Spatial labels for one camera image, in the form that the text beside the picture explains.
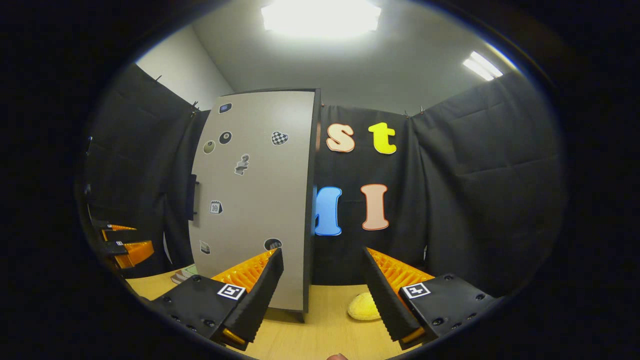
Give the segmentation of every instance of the yellow sponge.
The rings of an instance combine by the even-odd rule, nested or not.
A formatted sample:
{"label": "yellow sponge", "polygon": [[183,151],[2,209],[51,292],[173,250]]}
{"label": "yellow sponge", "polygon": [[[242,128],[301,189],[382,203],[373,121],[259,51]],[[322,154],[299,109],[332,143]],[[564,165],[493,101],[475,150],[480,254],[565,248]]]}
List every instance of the yellow sponge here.
{"label": "yellow sponge", "polygon": [[375,320],[380,318],[380,313],[373,302],[371,293],[361,293],[351,301],[349,315],[356,320]]}

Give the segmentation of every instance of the fluorescent light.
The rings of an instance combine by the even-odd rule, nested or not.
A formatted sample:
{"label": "fluorescent light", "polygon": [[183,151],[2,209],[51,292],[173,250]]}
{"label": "fluorescent light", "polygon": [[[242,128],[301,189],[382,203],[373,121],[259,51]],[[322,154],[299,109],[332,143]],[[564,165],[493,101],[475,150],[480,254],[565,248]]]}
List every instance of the fluorescent light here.
{"label": "fluorescent light", "polygon": [[298,37],[348,37],[378,28],[381,9],[364,0],[276,0],[264,28]]}
{"label": "fluorescent light", "polygon": [[480,64],[478,64],[477,62],[471,59],[466,59],[462,64],[473,70],[476,74],[482,76],[485,80],[493,80],[493,76],[491,76],[491,74],[489,74],[487,70],[484,70],[482,66],[480,66]]}
{"label": "fluorescent light", "polygon": [[483,58],[482,55],[478,54],[477,52],[474,51],[473,53],[471,53],[471,58],[478,62],[478,64],[482,65],[482,67],[484,67],[486,70],[491,72],[496,78],[502,76],[502,73],[500,72],[500,70],[498,70],[497,67],[493,66],[492,63]]}

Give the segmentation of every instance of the white wall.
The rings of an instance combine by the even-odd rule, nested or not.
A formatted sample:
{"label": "white wall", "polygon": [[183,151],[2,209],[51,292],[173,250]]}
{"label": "white wall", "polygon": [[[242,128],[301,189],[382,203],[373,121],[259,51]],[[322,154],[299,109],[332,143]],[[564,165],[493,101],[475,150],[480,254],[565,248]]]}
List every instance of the white wall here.
{"label": "white wall", "polygon": [[210,110],[218,96],[233,92],[202,47],[191,25],[157,44],[136,64],[160,84],[200,110]]}

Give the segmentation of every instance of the ceiling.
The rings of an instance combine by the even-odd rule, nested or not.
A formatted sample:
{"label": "ceiling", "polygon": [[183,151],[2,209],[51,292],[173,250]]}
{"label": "ceiling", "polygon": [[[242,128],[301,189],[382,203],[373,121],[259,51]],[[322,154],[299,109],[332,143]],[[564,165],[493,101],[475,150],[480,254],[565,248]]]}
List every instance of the ceiling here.
{"label": "ceiling", "polygon": [[320,88],[325,104],[413,115],[484,82],[462,65],[472,51],[509,70],[460,23],[411,1],[369,0],[382,9],[377,30],[345,39],[266,31],[260,9],[272,2],[231,1],[193,24],[236,92]]}

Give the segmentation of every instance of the black fabric backdrop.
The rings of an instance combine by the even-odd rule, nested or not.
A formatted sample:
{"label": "black fabric backdrop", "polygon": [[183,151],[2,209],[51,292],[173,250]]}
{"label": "black fabric backdrop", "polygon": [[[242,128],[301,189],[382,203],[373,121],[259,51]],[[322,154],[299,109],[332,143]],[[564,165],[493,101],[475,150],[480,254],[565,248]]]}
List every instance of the black fabric backdrop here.
{"label": "black fabric backdrop", "polygon": [[[135,65],[101,112],[88,166],[92,214],[139,227],[137,236],[153,240],[156,253],[131,276],[193,263],[188,177],[209,112],[194,112]],[[455,273],[500,296],[522,284],[549,253],[566,203],[554,114],[518,74],[410,119],[323,106],[320,121],[315,180],[318,189],[342,189],[342,234],[315,236],[313,284],[362,284],[361,249],[368,246],[433,275]],[[368,127],[379,122],[396,130],[389,137],[397,146],[393,154],[373,146]],[[334,123],[353,128],[353,151],[326,146],[326,129]],[[366,231],[360,187],[376,183],[388,188],[390,225]],[[172,264],[164,256],[163,234]]]}

